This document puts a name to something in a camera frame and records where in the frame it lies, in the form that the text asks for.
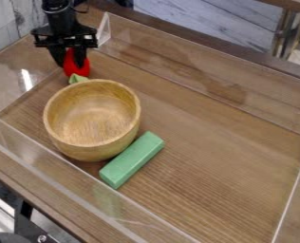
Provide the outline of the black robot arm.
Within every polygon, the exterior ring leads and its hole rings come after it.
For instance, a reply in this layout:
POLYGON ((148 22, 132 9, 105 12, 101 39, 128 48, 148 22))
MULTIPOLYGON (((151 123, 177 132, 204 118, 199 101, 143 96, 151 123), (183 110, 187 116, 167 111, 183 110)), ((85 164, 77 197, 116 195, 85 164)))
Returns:
POLYGON ((36 47, 45 47, 58 66, 64 66, 65 56, 73 50, 73 63, 82 68, 88 60, 88 49, 99 47, 97 28, 84 25, 77 18, 78 13, 73 0, 42 0, 42 11, 48 24, 34 28, 36 47))

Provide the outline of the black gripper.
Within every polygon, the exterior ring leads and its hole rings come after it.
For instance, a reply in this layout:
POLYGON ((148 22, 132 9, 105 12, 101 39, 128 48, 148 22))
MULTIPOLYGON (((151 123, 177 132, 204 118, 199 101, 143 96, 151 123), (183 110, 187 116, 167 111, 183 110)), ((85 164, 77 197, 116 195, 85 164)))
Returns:
POLYGON ((85 66, 88 48, 99 47, 97 29, 82 25, 73 9, 46 11, 49 23, 32 30, 38 47, 48 47, 58 66, 64 66, 66 47, 74 47, 77 67, 85 66))

